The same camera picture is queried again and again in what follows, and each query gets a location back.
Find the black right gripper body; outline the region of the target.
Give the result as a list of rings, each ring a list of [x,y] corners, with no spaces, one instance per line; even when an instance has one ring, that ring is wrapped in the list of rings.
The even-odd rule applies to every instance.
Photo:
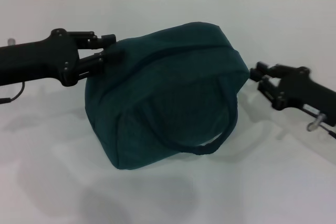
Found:
[[[272,101],[274,109],[304,110],[304,105],[309,105],[326,115],[324,122],[327,125],[335,126],[335,92],[314,82],[308,68],[274,66],[272,76],[280,79]]]

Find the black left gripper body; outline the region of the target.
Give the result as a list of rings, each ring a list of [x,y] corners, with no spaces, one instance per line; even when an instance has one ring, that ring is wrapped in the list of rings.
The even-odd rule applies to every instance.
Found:
[[[75,39],[55,29],[44,40],[1,48],[1,85],[53,78],[65,87],[74,86],[78,61]]]

